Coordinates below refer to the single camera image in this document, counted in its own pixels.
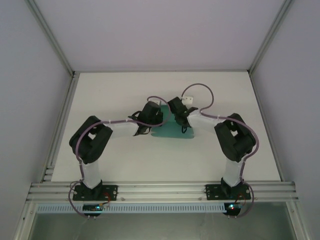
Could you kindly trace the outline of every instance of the cable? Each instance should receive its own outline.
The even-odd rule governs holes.
[[[108,198],[108,201],[102,203],[102,205],[108,204],[107,208],[109,208],[110,207],[111,197],[110,197],[109,193],[107,193],[107,192],[104,192],[103,195],[105,195]]]
[[[203,86],[203,87],[205,87],[206,89],[208,89],[209,92],[210,92],[210,94],[211,94],[211,103],[210,103],[208,106],[205,106],[205,107],[201,108],[199,111],[201,112],[201,111],[203,111],[203,110],[205,110],[205,109],[210,108],[210,107],[214,104],[215,96],[214,96],[214,93],[212,92],[211,88],[208,87],[207,85],[203,84],[203,83],[197,82],[197,83],[194,83],[194,84],[191,84],[191,85],[187,86],[186,89],[183,90],[183,92],[182,92],[182,94],[181,94],[181,97],[183,97],[184,94],[185,94],[185,92],[186,92],[189,88],[191,88],[191,87],[193,87],[193,86]]]
[[[79,162],[79,167],[80,167],[80,172],[81,172],[81,179],[79,181],[77,181],[72,187],[70,187],[70,190],[69,190],[69,193],[68,193],[68,200],[70,202],[70,205],[71,207],[73,208],[73,210],[79,214],[80,216],[82,217],[85,217],[85,218],[92,218],[92,217],[87,217],[84,213],[80,212],[77,210],[77,208],[75,207],[75,205],[72,203],[72,200],[71,200],[71,191],[73,190],[73,188],[83,182],[83,180],[85,179],[85,174],[84,174],[84,169],[83,169],[83,166],[82,166],[82,159],[80,158],[79,156],[79,146],[80,146],[80,142],[82,141],[82,139],[84,138],[84,136],[94,127],[100,125],[100,124],[120,124],[120,123],[136,123],[136,124],[141,124],[141,125],[144,125],[144,126],[147,126],[147,127],[160,127],[162,126],[163,124],[165,124],[167,121],[169,121],[170,117],[171,117],[171,110],[170,110],[170,106],[169,104],[167,103],[166,100],[164,100],[162,97],[159,97],[159,96],[149,96],[146,100],[149,101],[149,99],[159,99],[161,101],[163,101],[167,106],[168,106],[168,109],[169,109],[169,114],[167,116],[167,118],[159,123],[159,124],[155,124],[155,125],[152,125],[152,124],[147,124],[147,123],[144,123],[144,122],[141,122],[141,121],[136,121],[136,120],[133,120],[133,119],[130,119],[130,120],[115,120],[115,121],[99,121],[99,122],[96,122],[94,124],[92,124],[91,126],[89,126],[79,137],[76,145],[75,145],[75,157],[76,159],[78,160]]]
[[[213,104],[214,104],[214,101],[215,101],[215,96],[214,96],[214,93],[213,91],[211,90],[210,87],[208,87],[207,85],[203,84],[203,83],[194,83],[194,84],[191,84],[189,85],[181,94],[181,96],[183,97],[183,95],[185,94],[185,92],[193,87],[193,86],[196,86],[196,85],[200,85],[200,86],[203,86],[205,88],[207,88],[209,91],[210,91],[210,94],[211,94],[211,103],[208,105],[208,106],[205,106],[203,108],[201,108],[199,110],[200,114],[205,116],[205,117],[208,117],[208,118],[211,118],[211,119],[221,119],[221,120],[229,120],[229,121],[232,121],[232,122],[235,122],[237,124],[240,124],[242,126],[244,126],[245,128],[247,128],[253,135],[254,139],[255,139],[255,142],[256,142],[256,145],[255,145],[255,148],[254,150],[246,155],[244,158],[243,158],[243,162],[242,162],[242,166],[241,166],[241,170],[240,170],[240,182],[247,185],[251,191],[251,194],[252,194],[252,201],[251,201],[251,205],[250,207],[242,214],[238,215],[236,218],[241,218],[241,217],[244,217],[246,216],[250,211],[251,209],[253,208],[254,206],[254,202],[255,202],[255,194],[254,194],[254,190],[252,189],[252,187],[250,186],[249,183],[247,183],[244,179],[243,179],[243,173],[244,173],[244,169],[245,169],[245,165],[246,165],[246,161],[248,158],[252,157],[254,154],[256,154],[256,152],[258,151],[259,149],[259,146],[260,146],[260,142],[259,142],[259,138],[258,138],[258,135],[256,134],[256,132],[251,128],[249,127],[248,125],[246,125],[244,122],[242,121],[239,121],[237,119],[234,119],[234,118],[231,118],[231,117],[227,117],[227,116],[215,116],[215,115],[209,115],[209,114],[206,114],[206,113],[203,113],[202,111],[205,110],[205,109],[208,109],[210,108]]]
[[[239,194],[238,194],[238,196],[236,197],[236,200],[235,200],[235,202],[234,202],[233,204],[236,204],[236,203],[240,200],[240,196],[242,196],[243,199],[244,199],[244,203],[241,204],[241,205],[242,205],[242,206],[246,205],[247,199],[246,199],[246,197],[245,197],[242,193],[239,193]]]

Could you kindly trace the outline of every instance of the ventilation grille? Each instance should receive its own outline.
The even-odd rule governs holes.
[[[75,205],[82,211],[83,205]],[[104,208],[102,213],[111,214],[151,214],[151,213],[225,213],[223,203],[112,203]],[[39,204],[38,214],[75,213],[69,204]]]

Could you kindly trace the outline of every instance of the green towel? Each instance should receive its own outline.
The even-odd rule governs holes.
[[[169,108],[167,105],[161,106],[163,112],[163,119],[167,119],[169,114]],[[175,116],[171,114],[169,121],[162,126],[153,127],[151,129],[151,135],[158,138],[173,138],[173,139],[193,139],[194,130],[188,127],[186,133],[182,133],[182,127],[176,123]]]

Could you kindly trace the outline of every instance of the white wall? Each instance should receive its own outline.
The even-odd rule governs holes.
[[[249,68],[283,0],[36,0],[76,71]]]
[[[320,239],[320,1],[293,4],[253,79],[287,180]]]
[[[22,0],[0,1],[0,239],[43,168],[69,76]]]

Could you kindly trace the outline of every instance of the white table surface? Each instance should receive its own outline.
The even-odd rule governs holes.
[[[238,113],[257,133],[260,148],[244,170],[248,181],[279,181],[255,94],[247,72],[120,72],[81,73],[58,152],[52,181],[80,179],[79,164],[69,146],[71,136],[91,115],[101,120],[122,120],[142,110],[151,95],[167,101],[193,83],[207,84],[214,104],[205,112],[220,116]],[[195,86],[187,91],[193,106],[207,106],[209,91]],[[226,164],[217,136],[194,129],[195,138],[160,138],[151,135],[122,137],[108,142],[99,159],[102,180],[219,181]]]

